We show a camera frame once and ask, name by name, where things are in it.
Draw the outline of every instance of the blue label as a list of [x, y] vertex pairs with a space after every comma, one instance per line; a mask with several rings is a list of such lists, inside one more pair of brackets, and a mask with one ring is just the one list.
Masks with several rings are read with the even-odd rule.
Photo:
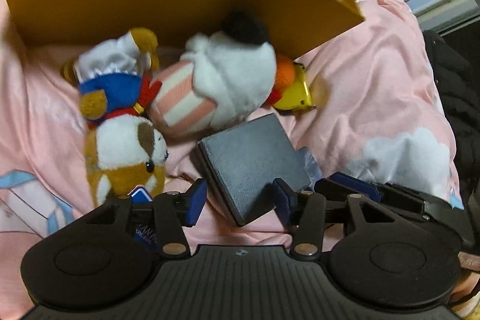
[[[143, 186], [137, 186], [129, 193], [129, 196], [131, 197], [131, 202], [134, 204], [153, 201], [152, 197], [150, 197], [148, 191]], [[157, 250], [157, 234], [155, 233], [154, 227], [138, 225], [135, 228], [133, 236], [136, 241], [142, 243], [149, 250]]]

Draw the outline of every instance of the bed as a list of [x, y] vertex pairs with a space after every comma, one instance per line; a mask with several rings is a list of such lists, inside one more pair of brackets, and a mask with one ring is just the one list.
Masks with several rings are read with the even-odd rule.
[[[455, 139], [435, 87], [422, 33], [403, 0], [356, 0], [365, 22], [297, 61], [308, 82], [329, 86], [322, 110], [279, 115], [295, 148], [307, 146], [322, 172], [392, 181], [462, 207], [453, 164]], [[20, 318], [32, 303], [20, 277], [23, 254], [42, 238], [92, 210], [83, 143], [87, 131], [78, 92], [59, 65], [86, 47], [27, 48], [0, 0], [0, 318]], [[169, 146], [165, 190], [185, 191], [199, 177], [191, 163], [195, 139]], [[199, 243], [290, 245], [272, 211], [232, 227], [208, 196], [198, 224], [185, 228]], [[341, 235], [327, 231], [323, 249]]]

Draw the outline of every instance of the ridged black surface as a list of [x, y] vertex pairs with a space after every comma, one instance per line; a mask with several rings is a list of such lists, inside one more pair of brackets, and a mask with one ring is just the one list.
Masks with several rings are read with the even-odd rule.
[[201, 246], [168, 262], [142, 293], [115, 307], [62, 313], [38, 306], [25, 320], [454, 320], [445, 307], [419, 314], [364, 308], [341, 295], [316, 263], [283, 247]]

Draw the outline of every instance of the metal rivet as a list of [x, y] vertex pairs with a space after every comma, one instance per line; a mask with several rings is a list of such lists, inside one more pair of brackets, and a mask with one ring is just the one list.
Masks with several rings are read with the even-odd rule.
[[300, 243], [295, 246], [294, 250], [297, 254], [312, 256], [317, 253], [318, 247], [315, 244]]
[[182, 243], [168, 243], [163, 246], [162, 250], [168, 255], [180, 255], [183, 254], [187, 248]]

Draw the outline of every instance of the striped plush toy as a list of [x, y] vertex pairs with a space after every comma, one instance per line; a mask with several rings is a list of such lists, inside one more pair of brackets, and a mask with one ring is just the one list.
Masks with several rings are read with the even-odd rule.
[[197, 34], [180, 61], [160, 72], [160, 91], [147, 109], [154, 125], [171, 138], [243, 121], [272, 92], [277, 65], [266, 27], [233, 13], [222, 30]]

